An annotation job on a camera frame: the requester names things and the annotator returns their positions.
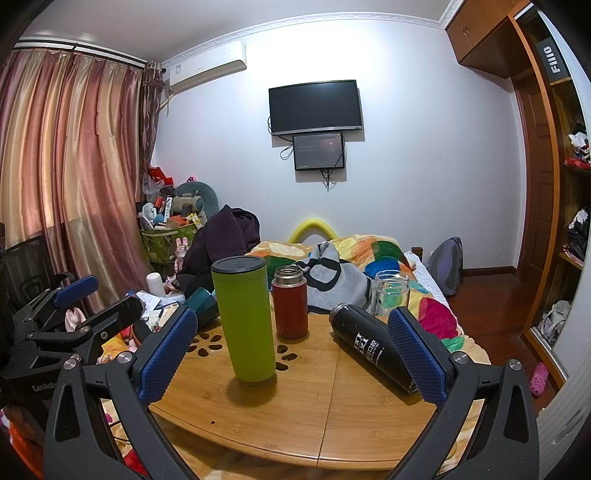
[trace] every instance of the pink rabbit toy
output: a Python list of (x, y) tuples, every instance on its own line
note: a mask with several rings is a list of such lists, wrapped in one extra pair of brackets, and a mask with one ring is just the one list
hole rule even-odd
[(177, 238), (177, 248), (174, 250), (174, 256), (177, 257), (174, 261), (175, 273), (183, 269), (183, 261), (185, 255), (187, 255), (187, 251), (189, 251), (189, 240), (187, 237), (184, 237), (182, 242), (180, 238)]

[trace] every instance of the clear glass cup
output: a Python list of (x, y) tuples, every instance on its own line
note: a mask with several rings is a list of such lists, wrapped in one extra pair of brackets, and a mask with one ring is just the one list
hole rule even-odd
[(409, 280), (398, 270), (378, 272), (372, 283), (371, 314), (387, 316), (397, 307), (408, 307)]

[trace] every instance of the ceiling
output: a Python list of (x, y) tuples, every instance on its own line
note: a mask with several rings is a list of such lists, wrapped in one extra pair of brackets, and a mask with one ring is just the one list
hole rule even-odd
[(380, 12), (438, 24), (449, 13), (450, 2), (461, 4), (461, 0), (54, 0), (25, 36), (80, 40), (164, 61), (221, 35), (300, 15)]

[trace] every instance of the metal screw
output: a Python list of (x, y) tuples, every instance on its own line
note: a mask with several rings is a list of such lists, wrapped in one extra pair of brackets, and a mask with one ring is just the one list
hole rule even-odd
[(513, 370), (521, 370), (521, 362), (519, 360), (516, 360), (515, 358), (512, 358), (511, 360), (509, 360), (509, 366), (513, 369)]
[(466, 365), (468, 363), (468, 359), (470, 358), (468, 357), (467, 353), (460, 351), (453, 352), (452, 357), (460, 365)]
[(77, 361), (75, 358), (69, 358), (68, 360), (66, 360), (64, 362), (64, 368), (66, 370), (72, 370), (72, 368), (74, 368), (77, 364)]
[(129, 362), (131, 362), (131, 359), (134, 357), (134, 354), (132, 354), (131, 352), (121, 352), (119, 355), (117, 355), (117, 361), (120, 364), (128, 364)]

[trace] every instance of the air conditioner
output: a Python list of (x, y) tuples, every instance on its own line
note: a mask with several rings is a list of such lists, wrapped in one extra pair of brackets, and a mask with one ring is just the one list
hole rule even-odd
[(189, 57), (170, 69), (170, 90), (179, 93), (195, 85), (246, 70), (246, 46), (234, 41)]

